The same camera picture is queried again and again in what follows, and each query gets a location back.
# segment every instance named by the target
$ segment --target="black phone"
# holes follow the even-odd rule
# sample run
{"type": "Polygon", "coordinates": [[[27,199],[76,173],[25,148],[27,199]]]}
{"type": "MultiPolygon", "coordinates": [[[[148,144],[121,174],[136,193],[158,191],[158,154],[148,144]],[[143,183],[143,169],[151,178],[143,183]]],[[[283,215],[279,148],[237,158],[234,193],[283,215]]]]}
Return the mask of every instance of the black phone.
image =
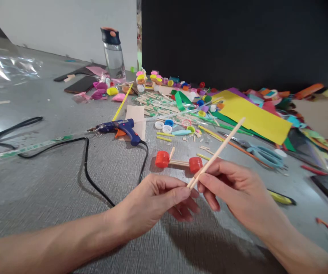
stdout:
{"type": "Polygon", "coordinates": [[[84,76],[84,78],[80,79],[79,81],[64,89],[64,91],[75,94],[86,92],[93,87],[94,82],[97,82],[97,79],[95,77],[84,76]]]}

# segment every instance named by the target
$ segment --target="clear plastic bottle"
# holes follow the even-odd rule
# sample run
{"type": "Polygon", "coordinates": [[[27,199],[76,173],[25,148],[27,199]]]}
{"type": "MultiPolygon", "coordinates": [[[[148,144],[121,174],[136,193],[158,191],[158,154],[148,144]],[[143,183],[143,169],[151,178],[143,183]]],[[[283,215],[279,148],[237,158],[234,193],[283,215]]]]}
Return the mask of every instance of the clear plastic bottle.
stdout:
{"type": "Polygon", "coordinates": [[[100,30],[102,31],[104,54],[110,77],[119,80],[119,82],[126,82],[125,64],[118,31],[107,27],[102,27],[100,30]]]}

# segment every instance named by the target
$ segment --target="white wall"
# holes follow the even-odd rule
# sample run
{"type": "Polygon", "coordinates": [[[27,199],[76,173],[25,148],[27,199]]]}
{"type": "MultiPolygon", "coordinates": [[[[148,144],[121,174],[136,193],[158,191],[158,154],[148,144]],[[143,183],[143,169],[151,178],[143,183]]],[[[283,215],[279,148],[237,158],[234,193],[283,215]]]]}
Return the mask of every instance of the white wall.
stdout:
{"type": "Polygon", "coordinates": [[[106,64],[102,26],[119,31],[126,70],[136,67],[136,0],[0,0],[0,28],[15,45],[106,64]]]}

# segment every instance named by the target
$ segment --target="black power cord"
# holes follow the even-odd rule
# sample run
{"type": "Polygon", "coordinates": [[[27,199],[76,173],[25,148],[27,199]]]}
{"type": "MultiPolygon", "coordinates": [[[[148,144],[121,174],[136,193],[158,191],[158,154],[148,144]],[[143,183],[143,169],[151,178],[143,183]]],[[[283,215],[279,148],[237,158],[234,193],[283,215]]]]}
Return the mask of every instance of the black power cord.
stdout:
{"type": "MultiPolygon", "coordinates": [[[[3,135],[6,135],[8,134],[9,132],[11,131],[14,131],[18,128],[21,128],[21,127],[24,127],[24,126],[29,126],[30,124],[34,124],[34,123],[37,123],[39,121],[41,121],[43,119],[43,117],[41,116],[38,116],[38,117],[34,117],[34,118],[31,118],[31,119],[28,119],[26,121],[23,121],[13,127],[10,127],[10,128],[7,128],[6,130],[3,130],[0,132],[0,137],[2,137],[3,135]]],[[[33,155],[25,155],[25,154],[18,154],[19,157],[21,158],[24,158],[24,159],[31,159],[31,158],[34,158],[38,155],[40,155],[41,153],[51,149],[51,148],[54,148],[54,147],[57,147],[57,146],[60,146],[60,145],[63,145],[63,144],[67,144],[67,143],[72,143],[72,142],[76,142],[76,141],[81,141],[81,140],[85,140],[85,151],[84,151],[84,173],[85,173],[85,177],[87,178],[88,182],[99,192],[99,194],[101,194],[110,204],[111,206],[115,206],[115,204],[111,201],[111,199],[93,182],[93,180],[91,179],[91,177],[89,176],[89,173],[88,173],[88,167],[87,167],[87,163],[88,163],[88,148],[89,148],[89,139],[87,137],[80,137],[80,138],[76,138],[76,139],[72,139],[72,140],[67,140],[67,141],[63,141],[63,142],[60,142],[60,143],[56,143],[56,144],[53,144],[52,146],[42,150],[42,151],[39,151],[38,153],[36,154],[33,154],[33,155]]],[[[149,148],[148,148],[148,145],[143,141],[141,140],[140,143],[142,143],[144,146],[146,146],[146,156],[145,156],[145,159],[144,159],[144,162],[142,164],[142,168],[141,168],[141,172],[140,172],[140,177],[139,177],[139,183],[141,182],[142,180],[142,175],[143,175],[143,172],[144,172],[144,168],[145,168],[145,164],[146,164],[146,161],[148,159],[148,156],[149,156],[149,148]]],[[[13,150],[17,149],[15,146],[11,145],[11,144],[7,144],[7,143],[0,143],[0,146],[2,147],[7,147],[7,148],[11,148],[13,150]]]]}

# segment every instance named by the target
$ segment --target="scissor handle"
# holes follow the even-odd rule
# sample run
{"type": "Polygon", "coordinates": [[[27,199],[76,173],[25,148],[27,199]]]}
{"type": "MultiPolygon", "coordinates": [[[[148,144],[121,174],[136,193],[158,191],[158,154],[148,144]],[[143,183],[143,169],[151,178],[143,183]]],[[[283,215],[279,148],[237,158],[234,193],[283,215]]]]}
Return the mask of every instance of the scissor handle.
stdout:
{"type": "Polygon", "coordinates": [[[253,153],[262,162],[273,168],[282,168],[283,159],[277,153],[266,147],[250,147],[247,149],[249,153],[253,153]]]}

